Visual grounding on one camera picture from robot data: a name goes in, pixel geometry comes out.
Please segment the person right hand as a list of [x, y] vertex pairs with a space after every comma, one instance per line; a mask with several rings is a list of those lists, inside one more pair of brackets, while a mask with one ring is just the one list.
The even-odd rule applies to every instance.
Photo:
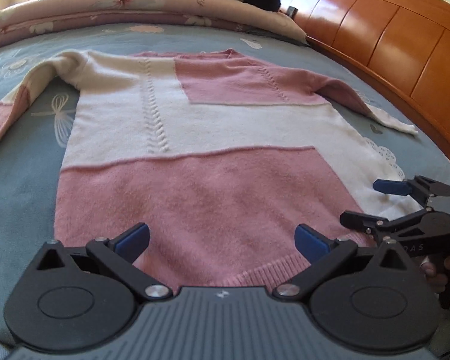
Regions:
[[[442, 264], [444, 269], [450, 271], [450, 256], [445, 259]], [[425, 275], [425, 279], [435, 293], [443, 293], [446, 290], [448, 277], [441, 273], [442, 268], [438, 268], [430, 258], [424, 258], [424, 261], [419, 265], [421, 271]]]

